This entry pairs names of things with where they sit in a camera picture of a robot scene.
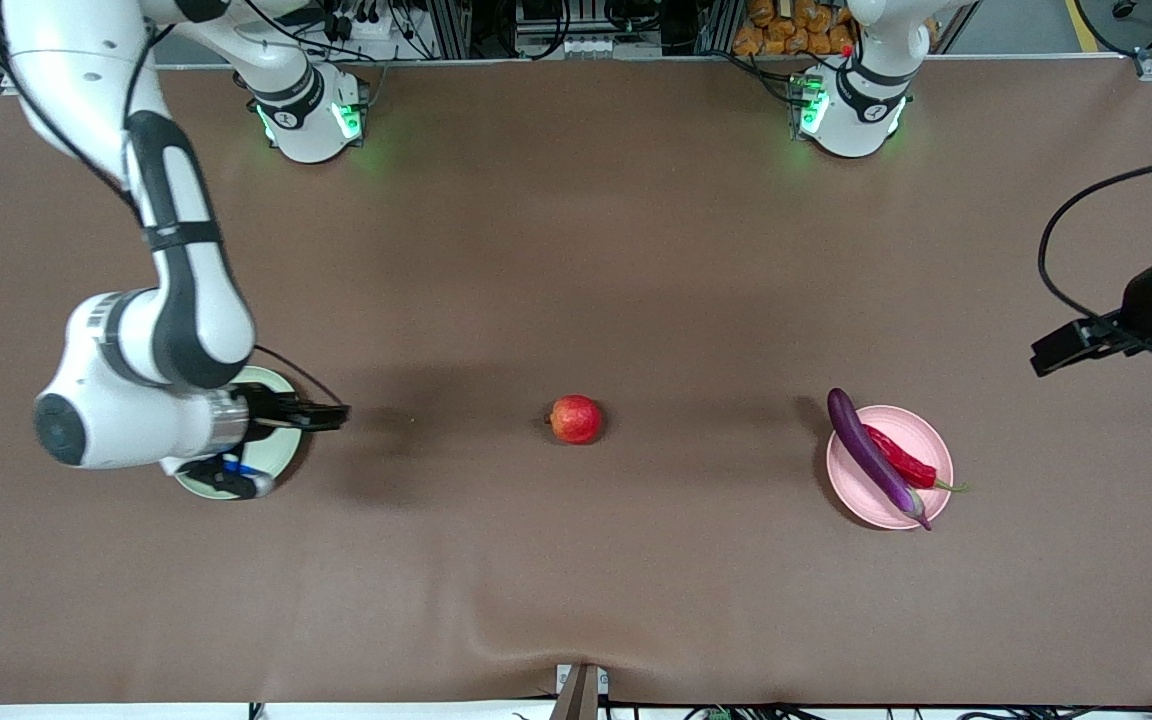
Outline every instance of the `pink plate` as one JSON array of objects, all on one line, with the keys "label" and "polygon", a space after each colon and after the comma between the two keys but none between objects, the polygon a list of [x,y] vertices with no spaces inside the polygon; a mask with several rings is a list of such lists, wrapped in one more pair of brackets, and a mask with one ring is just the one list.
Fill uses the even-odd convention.
[{"label": "pink plate", "polygon": [[[856,414],[861,416],[861,423],[881,430],[910,455],[935,468],[937,477],[945,484],[948,486],[954,484],[954,462],[950,461],[950,450],[945,447],[940,433],[937,433],[927,420],[910,414],[909,410],[892,406],[862,407]],[[838,433],[829,435],[824,462],[838,497],[847,509],[855,511],[861,520],[888,530],[909,530],[919,526],[916,521],[907,518],[901,510],[896,510],[896,506],[887,500],[877,484],[869,479],[869,475],[856,465],[850,452],[842,447]],[[927,520],[940,515],[952,495],[950,491],[942,488],[920,488],[915,492],[923,498]]]}]

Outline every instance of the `red chili pepper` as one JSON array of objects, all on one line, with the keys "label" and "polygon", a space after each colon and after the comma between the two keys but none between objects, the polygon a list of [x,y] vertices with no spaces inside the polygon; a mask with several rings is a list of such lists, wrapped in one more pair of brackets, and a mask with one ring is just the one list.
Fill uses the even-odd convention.
[{"label": "red chili pepper", "polygon": [[882,453],[882,456],[892,463],[892,468],[896,469],[900,477],[905,478],[909,487],[947,488],[947,491],[955,491],[956,487],[937,479],[935,468],[910,455],[909,452],[905,452],[905,448],[896,445],[896,441],[893,441],[881,430],[873,427],[873,425],[865,425],[865,432],[869,433],[869,439],[872,439],[874,445],[878,446],[878,450]]}]

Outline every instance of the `white robotic arm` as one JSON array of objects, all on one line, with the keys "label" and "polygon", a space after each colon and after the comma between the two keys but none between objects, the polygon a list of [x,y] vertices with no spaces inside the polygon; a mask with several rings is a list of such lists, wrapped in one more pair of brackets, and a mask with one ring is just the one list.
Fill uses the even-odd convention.
[{"label": "white robotic arm", "polygon": [[[137,73],[136,65],[145,17],[207,23],[192,37],[223,37],[238,22],[228,1],[3,0],[0,12],[29,122],[129,192],[159,278],[154,288],[91,297],[70,314],[60,369],[36,401],[41,446],[67,465],[200,468],[212,487],[265,495],[273,478],[227,471],[219,454],[268,437],[271,427],[339,427],[347,409],[229,384],[251,355],[255,325],[192,146],[166,109],[154,70]],[[234,58],[247,50],[238,71],[250,88],[265,88],[255,92],[270,114],[287,118],[279,146],[291,159],[323,160],[355,141],[335,122],[353,76],[317,69],[291,47],[211,45]]]},{"label": "white robotic arm", "polygon": [[801,114],[799,131],[844,158],[877,151],[896,131],[909,83],[931,47],[933,14],[972,0],[850,0],[861,37],[841,65],[808,70],[820,81]]}]

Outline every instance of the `eggplant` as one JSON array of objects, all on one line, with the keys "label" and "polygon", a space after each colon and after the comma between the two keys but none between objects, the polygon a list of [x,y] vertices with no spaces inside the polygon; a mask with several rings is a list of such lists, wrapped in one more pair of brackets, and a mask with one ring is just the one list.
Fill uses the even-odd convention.
[{"label": "eggplant", "polygon": [[882,456],[869,433],[861,424],[861,417],[856,415],[856,406],[851,404],[851,399],[840,388],[829,391],[829,423],[833,424],[833,432],[838,433],[838,439],[842,446],[850,452],[856,465],[861,465],[869,475],[869,479],[874,480],[878,488],[896,506],[897,510],[904,513],[910,520],[918,521],[919,525],[931,530],[932,524],[927,522],[927,510],[923,507],[923,498],[914,492],[901,478],[896,468]]}]

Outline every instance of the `yellow floor line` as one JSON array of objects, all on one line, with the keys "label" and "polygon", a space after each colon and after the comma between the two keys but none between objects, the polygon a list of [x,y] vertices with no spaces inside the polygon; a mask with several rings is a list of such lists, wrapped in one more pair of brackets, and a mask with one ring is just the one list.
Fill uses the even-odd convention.
[{"label": "yellow floor line", "polygon": [[1089,31],[1087,23],[1079,17],[1078,8],[1075,8],[1074,0],[1064,0],[1064,9],[1069,12],[1069,22],[1074,23],[1074,35],[1078,36],[1078,46],[1083,53],[1096,53],[1100,47],[1096,45],[1092,31]]}]

